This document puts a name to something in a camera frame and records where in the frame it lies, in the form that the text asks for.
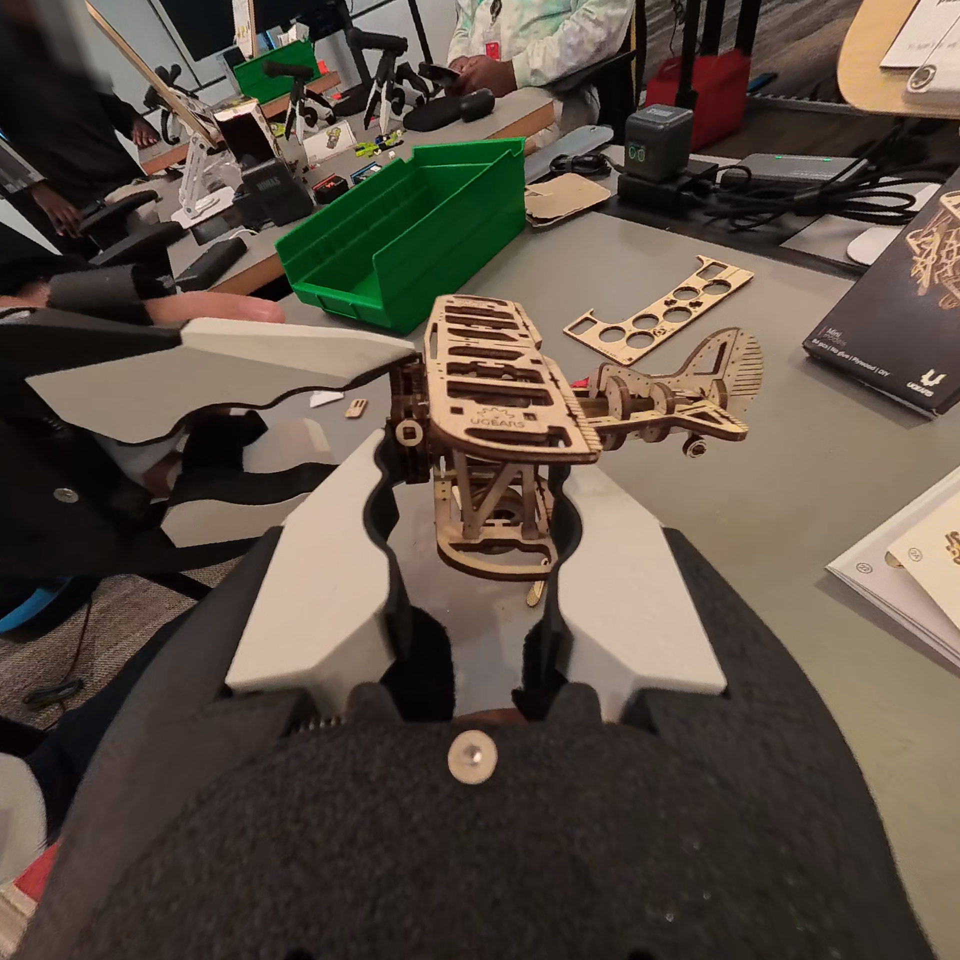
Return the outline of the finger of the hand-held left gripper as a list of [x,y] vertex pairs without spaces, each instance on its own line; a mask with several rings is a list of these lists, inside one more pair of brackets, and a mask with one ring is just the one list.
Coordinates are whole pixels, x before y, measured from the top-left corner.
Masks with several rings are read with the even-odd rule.
[[177,548],[257,539],[336,469],[325,431],[308,417],[208,416],[187,436],[161,529]]
[[259,410],[295,393],[343,392],[417,355],[412,342],[342,327],[197,318],[178,335],[166,349],[26,383],[67,424],[137,446],[212,407]]

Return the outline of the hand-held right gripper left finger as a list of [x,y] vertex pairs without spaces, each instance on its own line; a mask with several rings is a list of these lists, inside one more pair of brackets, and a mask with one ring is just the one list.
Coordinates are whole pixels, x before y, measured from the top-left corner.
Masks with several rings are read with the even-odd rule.
[[286,517],[224,682],[305,691],[322,716],[380,680],[411,632],[397,557],[392,445],[374,431]]

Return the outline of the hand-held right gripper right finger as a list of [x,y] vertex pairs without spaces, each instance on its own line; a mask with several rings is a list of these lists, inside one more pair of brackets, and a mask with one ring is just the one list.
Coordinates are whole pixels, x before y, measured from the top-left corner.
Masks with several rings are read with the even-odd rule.
[[595,465],[551,484],[558,558],[524,645],[521,713],[542,719],[560,688],[598,696],[620,721],[648,690],[728,686],[662,524]]

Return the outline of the wooden airplane model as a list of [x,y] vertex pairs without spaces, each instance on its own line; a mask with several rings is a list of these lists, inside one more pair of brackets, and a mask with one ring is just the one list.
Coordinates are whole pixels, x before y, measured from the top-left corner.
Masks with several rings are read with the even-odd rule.
[[607,361],[581,386],[542,342],[519,303],[438,297],[422,351],[390,370],[387,421],[400,480],[432,486],[439,558],[474,577],[529,584],[531,607],[558,564],[561,470],[628,440],[683,433],[692,459],[708,440],[742,442],[764,373],[758,339],[741,328],[704,339],[673,373]]

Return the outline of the person's left hand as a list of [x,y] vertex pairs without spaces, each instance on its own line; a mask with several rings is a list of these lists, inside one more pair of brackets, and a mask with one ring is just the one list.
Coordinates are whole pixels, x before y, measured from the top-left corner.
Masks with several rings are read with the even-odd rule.
[[156,326],[175,326],[202,319],[281,325],[282,306],[268,299],[240,294],[189,292],[146,299],[143,306]]

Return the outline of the black power bank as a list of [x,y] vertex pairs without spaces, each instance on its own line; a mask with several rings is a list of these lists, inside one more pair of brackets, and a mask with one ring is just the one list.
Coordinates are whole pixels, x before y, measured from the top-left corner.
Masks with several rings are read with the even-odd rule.
[[212,288],[234,268],[248,251],[242,236],[233,236],[211,245],[174,279],[180,293],[201,292]]

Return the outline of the black office chair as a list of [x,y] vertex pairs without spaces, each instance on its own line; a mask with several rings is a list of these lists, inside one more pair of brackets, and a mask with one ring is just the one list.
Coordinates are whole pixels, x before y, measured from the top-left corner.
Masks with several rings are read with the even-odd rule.
[[154,189],[142,189],[115,201],[99,201],[79,222],[78,234],[96,249],[89,258],[91,266],[110,268],[138,266],[158,276],[170,272],[168,249],[187,234],[173,220],[161,220],[154,206],[160,195]]

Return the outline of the black cardboard box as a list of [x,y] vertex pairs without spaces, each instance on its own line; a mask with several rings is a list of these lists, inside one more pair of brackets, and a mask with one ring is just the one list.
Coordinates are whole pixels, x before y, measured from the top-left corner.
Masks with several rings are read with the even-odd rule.
[[284,157],[256,100],[221,105],[214,109],[213,121],[240,170],[233,205],[246,226],[284,227],[314,213],[311,192]]

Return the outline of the white instruction booklet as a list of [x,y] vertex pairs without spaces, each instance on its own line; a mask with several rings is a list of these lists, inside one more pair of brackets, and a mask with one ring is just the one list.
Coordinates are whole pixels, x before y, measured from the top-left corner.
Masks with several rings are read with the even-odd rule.
[[959,469],[826,565],[953,668],[959,666]]

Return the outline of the black and white handheld device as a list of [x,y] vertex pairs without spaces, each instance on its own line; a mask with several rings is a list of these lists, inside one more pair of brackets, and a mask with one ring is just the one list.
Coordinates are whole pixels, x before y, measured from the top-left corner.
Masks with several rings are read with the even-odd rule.
[[308,85],[315,79],[314,74],[318,69],[318,62],[308,66],[305,63],[274,59],[266,61],[262,66],[262,72],[268,78],[289,78],[292,80],[284,138],[288,140],[291,134],[295,134],[295,138],[301,146],[305,144],[307,128],[318,128],[320,121],[323,121],[326,126],[336,122],[335,111],[331,103],[321,94],[308,89]]
[[380,59],[366,101],[364,127],[378,121],[380,134],[390,134],[393,117],[401,117],[407,105],[406,90],[414,92],[414,107],[423,106],[434,96],[434,89],[405,60],[409,49],[406,37],[390,33],[359,30],[346,32],[346,40],[355,53],[378,51]]

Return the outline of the small green plastic bin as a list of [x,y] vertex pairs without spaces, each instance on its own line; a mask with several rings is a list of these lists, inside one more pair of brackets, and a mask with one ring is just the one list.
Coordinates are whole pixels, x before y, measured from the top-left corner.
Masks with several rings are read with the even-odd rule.
[[298,40],[240,61],[232,67],[232,73],[240,92],[261,105],[289,95],[295,80],[309,84],[323,75],[309,40]]

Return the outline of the black oval case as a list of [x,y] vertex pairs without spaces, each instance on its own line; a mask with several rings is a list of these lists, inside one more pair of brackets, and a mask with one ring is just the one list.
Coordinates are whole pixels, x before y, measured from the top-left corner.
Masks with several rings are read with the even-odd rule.
[[470,124],[488,117],[496,103],[497,98],[488,88],[480,88],[462,96],[443,94],[406,113],[402,126],[408,132],[427,134],[455,122]]

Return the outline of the grey flat pad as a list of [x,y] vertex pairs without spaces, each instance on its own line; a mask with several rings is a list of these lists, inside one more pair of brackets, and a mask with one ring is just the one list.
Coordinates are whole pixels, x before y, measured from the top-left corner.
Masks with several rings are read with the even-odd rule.
[[613,169],[603,149],[613,142],[610,126],[580,126],[555,142],[531,152],[524,160],[527,186],[563,174],[586,178],[604,177]]

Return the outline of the white computer mouse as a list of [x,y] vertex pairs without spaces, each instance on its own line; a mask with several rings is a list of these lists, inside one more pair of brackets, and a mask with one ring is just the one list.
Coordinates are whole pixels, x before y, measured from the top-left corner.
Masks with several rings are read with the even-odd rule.
[[903,232],[902,227],[875,225],[855,236],[846,246],[846,258],[869,268]]

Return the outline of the round wooden table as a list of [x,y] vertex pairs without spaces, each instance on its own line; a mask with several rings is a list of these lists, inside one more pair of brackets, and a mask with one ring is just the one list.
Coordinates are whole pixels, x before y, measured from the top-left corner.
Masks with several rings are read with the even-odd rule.
[[846,102],[865,114],[958,121],[958,103],[938,105],[906,98],[909,73],[887,70],[882,60],[916,1],[863,1],[844,38],[837,83]]

